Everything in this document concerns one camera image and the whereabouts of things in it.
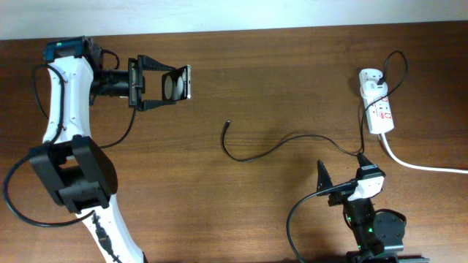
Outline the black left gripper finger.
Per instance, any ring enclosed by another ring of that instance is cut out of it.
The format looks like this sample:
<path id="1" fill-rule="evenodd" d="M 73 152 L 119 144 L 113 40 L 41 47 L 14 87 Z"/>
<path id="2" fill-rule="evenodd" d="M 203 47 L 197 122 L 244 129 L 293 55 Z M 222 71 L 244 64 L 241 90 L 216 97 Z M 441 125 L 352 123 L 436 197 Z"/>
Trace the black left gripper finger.
<path id="1" fill-rule="evenodd" d="M 142 71 L 170 72 L 176 69 L 173 66 L 160 63 L 146 55 L 138 55 L 137 60 L 138 66 Z"/>
<path id="2" fill-rule="evenodd" d="M 165 101 L 165 100 L 153 100 L 153 99 L 144 99 L 139 102 L 137 106 L 138 111 L 147 111 L 152 110 L 157 107 L 168 106 L 176 104 L 175 101 Z"/>

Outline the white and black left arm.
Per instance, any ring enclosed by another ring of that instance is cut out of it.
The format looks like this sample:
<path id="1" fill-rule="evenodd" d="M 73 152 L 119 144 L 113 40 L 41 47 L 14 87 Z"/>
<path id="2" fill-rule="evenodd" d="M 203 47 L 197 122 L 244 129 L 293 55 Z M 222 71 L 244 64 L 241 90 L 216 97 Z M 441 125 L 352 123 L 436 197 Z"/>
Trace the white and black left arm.
<path id="1" fill-rule="evenodd" d="M 90 101 L 126 97 L 134 112 L 175 104 L 190 97 L 190 68 L 139 55 L 128 60 L 126 70 L 105 70 L 104 54 L 90 37 L 47 43 L 48 127 L 30 163 L 53 201 L 90 231 L 106 262 L 146 262 L 118 208 L 115 167 L 92 139 Z"/>

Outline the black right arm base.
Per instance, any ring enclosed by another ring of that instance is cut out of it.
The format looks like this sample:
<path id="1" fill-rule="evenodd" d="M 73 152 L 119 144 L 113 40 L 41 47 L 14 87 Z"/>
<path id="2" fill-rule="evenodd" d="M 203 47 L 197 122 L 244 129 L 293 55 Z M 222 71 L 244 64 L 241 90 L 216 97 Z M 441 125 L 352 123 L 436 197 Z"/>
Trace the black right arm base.
<path id="1" fill-rule="evenodd" d="M 403 214 L 390 209 L 376 211 L 373 230 L 382 243 L 385 253 L 396 253 L 404 250 L 403 238 L 407 218 Z"/>

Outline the black and cream flip phone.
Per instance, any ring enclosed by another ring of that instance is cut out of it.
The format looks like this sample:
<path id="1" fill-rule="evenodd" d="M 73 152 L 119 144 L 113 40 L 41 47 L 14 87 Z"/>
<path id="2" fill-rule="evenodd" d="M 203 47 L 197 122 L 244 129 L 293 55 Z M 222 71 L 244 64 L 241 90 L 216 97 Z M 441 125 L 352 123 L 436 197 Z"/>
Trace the black and cream flip phone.
<path id="1" fill-rule="evenodd" d="M 192 68 L 190 65 L 175 69 L 162 76 L 162 99 L 177 102 L 192 98 Z"/>

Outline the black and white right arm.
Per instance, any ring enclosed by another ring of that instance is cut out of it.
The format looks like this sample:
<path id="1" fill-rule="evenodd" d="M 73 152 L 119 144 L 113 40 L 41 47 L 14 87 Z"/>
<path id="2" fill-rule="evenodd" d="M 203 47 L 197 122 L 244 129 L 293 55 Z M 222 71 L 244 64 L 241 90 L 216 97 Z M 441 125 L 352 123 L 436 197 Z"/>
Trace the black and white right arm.
<path id="1" fill-rule="evenodd" d="M 358 245 L 357 251 L 346 254 L 348 262 L 371 260 L 384 251 L 383 243 L 377 239 L 372 226 L 377 212 L 371 198 L 381 192 L 385 173 L 362 153 L 358 154 L 358 163 L 359 168 L 352 180 L 333 185 L 324 163 L 317 162 L 317 191 L 320 196 L 328 197 L 330 207 L 343 207 L 344 217 Z"/>

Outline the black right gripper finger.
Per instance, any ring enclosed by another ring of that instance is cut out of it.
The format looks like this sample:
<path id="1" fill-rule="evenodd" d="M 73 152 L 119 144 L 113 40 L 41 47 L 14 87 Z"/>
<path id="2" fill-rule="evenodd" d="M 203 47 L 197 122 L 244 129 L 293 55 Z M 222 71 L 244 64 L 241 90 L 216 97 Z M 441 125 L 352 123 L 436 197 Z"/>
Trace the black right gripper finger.
<path id="1" fill-rule="evenodd" d="M 325 196 L 333 188 L 331 177 L 321 160 L 317 161 L 317 193 L 318 196 Z"/>
<path id="2" fill-rule="evenodd" d="M 359 163 L 359 166 L 360 167 L 367 167 L 367 166 L 371 166 L 373 163 L 371 161 L 369 161 L 363 153 L 358 153 L 357 154 L 357 160 L 358 160 L 358 163 Z"/>

